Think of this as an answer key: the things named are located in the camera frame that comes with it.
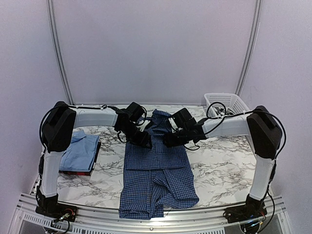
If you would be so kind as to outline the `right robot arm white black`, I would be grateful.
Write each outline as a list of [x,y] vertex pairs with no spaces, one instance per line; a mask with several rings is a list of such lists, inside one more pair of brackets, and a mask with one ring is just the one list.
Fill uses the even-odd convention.
[[242,215],[252,218],[260,211],[276,171],[276,160],[286,144],[286,131],[279,119],[264,106],[222,117],[205,117],[196,121],[187,109],[172,116],[177,130],[164,135],[167,147],[197,143],[213,137],[248,136],[256,158],[252,187],[242,206]]

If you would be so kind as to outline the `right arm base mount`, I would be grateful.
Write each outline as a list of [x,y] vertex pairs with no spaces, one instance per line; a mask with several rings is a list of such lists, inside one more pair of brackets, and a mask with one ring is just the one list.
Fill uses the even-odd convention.
[[228,223],[235,223],[264,217],[267,213],[266,206],[264,205],[256,208],[254,205],[245,204],[226,208],[223,217],[227,219]]

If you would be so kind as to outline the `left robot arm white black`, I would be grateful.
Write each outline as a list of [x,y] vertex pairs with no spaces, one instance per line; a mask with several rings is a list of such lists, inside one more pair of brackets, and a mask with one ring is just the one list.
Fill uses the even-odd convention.
[[62,211],[57,193],[59,165],[62,153],[70,145],[75,128],[113,127],[116,132],[124,133],[129,143],[151,148],[150,134],[139,129],[138,121],[145,116],[145,109],[135,102],[123,109],[110,105],[83,107],[57,102],[42,118],[39,127],[43,152],[39,163],[40,183],[36,193],[38,207],[51,217],[57,217]]

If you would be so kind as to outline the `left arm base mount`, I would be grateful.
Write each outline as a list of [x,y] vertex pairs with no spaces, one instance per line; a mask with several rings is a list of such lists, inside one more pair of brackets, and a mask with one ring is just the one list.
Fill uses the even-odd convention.
[[37,206],[36,213],[51,217],[56,221],[67,220],[74,222],[76,219],[78,208],[76,206],[65,205],[61,203],[49,203]]

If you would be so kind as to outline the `blue checkered long sleeve shirt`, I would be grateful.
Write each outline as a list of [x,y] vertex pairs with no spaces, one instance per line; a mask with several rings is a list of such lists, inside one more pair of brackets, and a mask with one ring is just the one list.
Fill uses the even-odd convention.
[[125,146],[123,189],[119,217],[151,219],[163,217],[165,207],[191,208],[199,202],[194,175],[183,146],[168,148],[163,137],[168,133],[169,113],[155,109],[147,129],[152,148],[131,143]]

